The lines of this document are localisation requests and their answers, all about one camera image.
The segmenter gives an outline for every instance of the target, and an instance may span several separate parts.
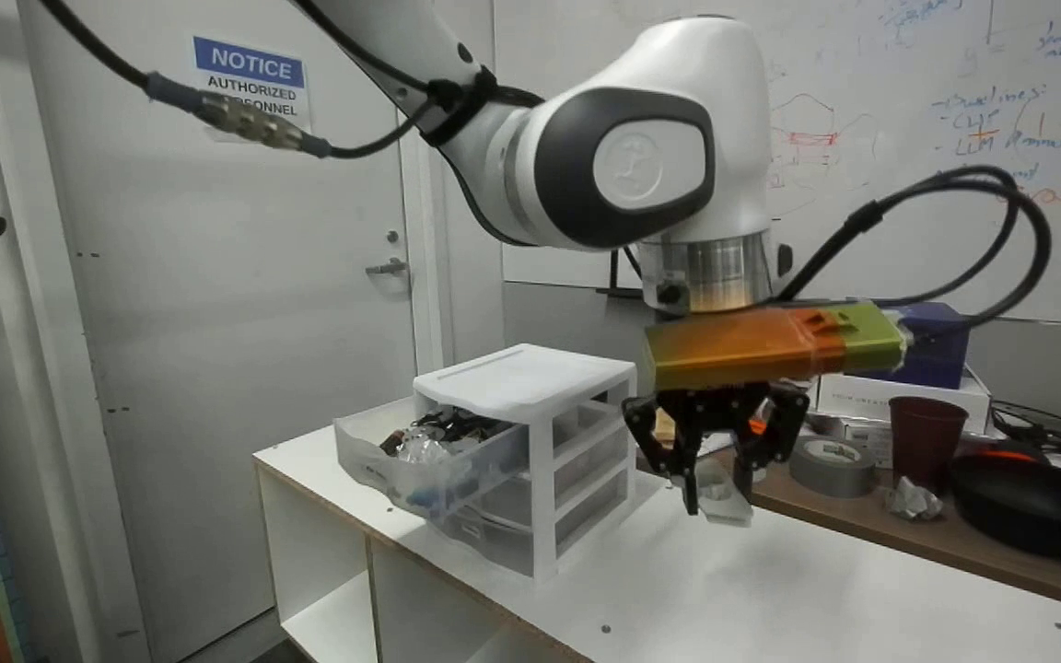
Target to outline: door handle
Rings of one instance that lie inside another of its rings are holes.
[[[364,271],[364,276],[408,276],[408,260],[391,257],[391,260],[369,265],[369,269],[362,269],[362,271]]]

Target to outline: blue sign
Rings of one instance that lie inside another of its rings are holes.
[[[301,60],[197,38],[197,67],[268,85],[305,88]]]

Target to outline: notice sign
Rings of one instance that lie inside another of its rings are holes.
[[[310,120],[301,60],[197,38],[197,71],[210,91],[259,102],[300,124]]]

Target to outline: white table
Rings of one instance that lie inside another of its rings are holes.
[[[1059,602],[763,509],[710,527],[650,476],[532,582],[356,487],[327,426],[259,469],[278,606],[313,659],[1061,663]]]

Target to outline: white door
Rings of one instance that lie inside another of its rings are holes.
[[[313,130],[362,142],[391,102],[289,0],[100,0],[85,18],[186,75],[193,38],[305,63]],[[274,606],[251,452],[403,398],[414,315],[398,152],[313,163],[156,112],[53,23],[39,108],[156,659]]]

